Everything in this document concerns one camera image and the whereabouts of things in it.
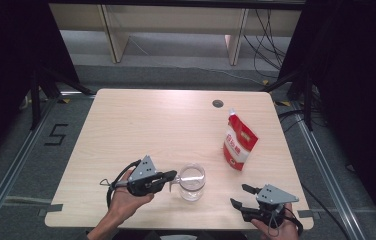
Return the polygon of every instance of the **gray carpet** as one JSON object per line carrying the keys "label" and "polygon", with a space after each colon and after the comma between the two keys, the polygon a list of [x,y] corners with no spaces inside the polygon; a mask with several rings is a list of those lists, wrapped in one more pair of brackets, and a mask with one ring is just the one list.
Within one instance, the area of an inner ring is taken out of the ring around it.
{"label": "gray carpet", "polygon": [[[100,88],[154,88],[154,89],[205,89],[258,91],[261,85],[251,80],[237,79],[223,73],[200,69],[137,68],[137,67],[92,67],[76,66],[77,73],[84,86],[92,90]],[[231,74],[246,78],[263,79],[254,71],[230,71]],[[276,72],[267,72],[276,76]],[[286,100],[288,86],[272,93],[277,100]],[[50,113],[46,125],[32,150],[22,172],[12,188],[9,199],[0,211],[0,239],[72,239],[83,231],[79,228],[49,228],[44,224],[41,209],[48,206],[57,189],[67,161],[75,145],[81,127],[92,104],[92,99],[74,98],[68,104],[56,104]],[[291,107],[276,107],[278,113],[292,110]],[[23,143],[31,121],[30,109],[25,109],[15,119],[13,128],[0,146],[0,181],[8,166]],[[325,127],[321,115],[313,114],[314,134],[335,173],[351,207],[368,239],[376,239],[376,209],[357,176],[347,171],[345,158],[330,128]],[[282,122],[287,130],[286,139],[294,159],[300,180],[316,195],[320,201],[340,220],[322,176],[316,167],[312,154],[303,139],[297,120],[290,116]],[[45,143],[57,143],[50,137],[54,125],[55,133],[65,134],[61,145],[46,146]],[[310,208],[317,213],[314,227],[304,232],[301,239],[344,239],[338,226],[323,211],[322,207],[306,193]],[[256,232],[249,233],[249,239],[257,239]]]}

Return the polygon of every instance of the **red and white pouch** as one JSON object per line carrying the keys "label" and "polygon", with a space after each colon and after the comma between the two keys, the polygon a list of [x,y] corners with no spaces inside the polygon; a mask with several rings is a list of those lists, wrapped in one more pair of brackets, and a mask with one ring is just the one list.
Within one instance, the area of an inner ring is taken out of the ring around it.
{"label": "red and white pouch", "polygon": [[228,120],[223,154],[231,167],[241,171],[259,138],[241,121],[233,109],[229,112]]}

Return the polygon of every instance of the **human hand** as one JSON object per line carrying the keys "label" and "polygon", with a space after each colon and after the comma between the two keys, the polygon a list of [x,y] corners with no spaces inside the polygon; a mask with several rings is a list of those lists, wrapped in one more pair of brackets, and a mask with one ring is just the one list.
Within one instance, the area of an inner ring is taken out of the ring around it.
{"label": "human hand", "polygon": [[[131,173],[132,170],[128,170],[123,175],[122,180],[127,180]],[[134,215],[139,207],[151,202],[153,198],[154,194],[152,193],[149,193],[146,196],[136,197],[129,193],[128,189],[125,187],[117,188],[114,191],[106,215],[101,219],[97,227],[87,235],[88,239],[108,239],[120,224]]]}
{"label": "human hand", "polygon": [[[292,204],[286,203],[285,208],[288,210],[285,210],[285,216],[292,218]],[[268,227],[268,225],[264,224],[262,221],[259,221],[257,219],[251,220],[251,223],[258,228],[260,231],[264,233],[262,235],[262,239],[271,239],[271,240],[297,240],[298,234],[297,234],[297,226],[287,220],[284,219],[282,224],[279,226],[279,229],[273,229]]]}

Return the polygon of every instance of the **light wood table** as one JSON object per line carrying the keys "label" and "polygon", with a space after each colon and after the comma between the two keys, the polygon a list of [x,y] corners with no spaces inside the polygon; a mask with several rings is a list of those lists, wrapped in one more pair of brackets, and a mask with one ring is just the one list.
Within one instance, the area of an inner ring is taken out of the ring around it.
{"label": "light wood table", "polygon": [[[216,108],[212,102],[221,100]],[[259,136],[243,171],[224,159],[223,141],[229,109]],[[283,131],[268,93],[191,90],[119,90],[98,92],[70,157],[49,212],[51,227],[94,227],[107,211],[104,178],[113,181],[131,162],[150,155],[158,171],[179,171],[199,163],[206,171],[204,195],[197,202],[183,200],[177,185],[168,183],[153,201],[142,206],[122,228],[138,229],[254,229],[231,205],[257,207],[246,183],[262,188],[272,184],[297,197],[298,210],[308,210]],[[312,218],[302,218],[305,229]]]}

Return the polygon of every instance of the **transparent glass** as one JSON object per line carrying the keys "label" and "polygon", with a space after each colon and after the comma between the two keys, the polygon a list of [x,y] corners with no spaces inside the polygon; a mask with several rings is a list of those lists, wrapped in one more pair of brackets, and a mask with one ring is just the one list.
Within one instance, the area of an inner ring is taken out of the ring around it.
{"label": "transparent glass", "polygon": [[191,202],[197,201],[203,195],[206,184],[204,168],[197,163],[185,165],[175,180],[170,182],[170,191],[172,191],[173,184],[179,184],[179,193],[183,199]]}

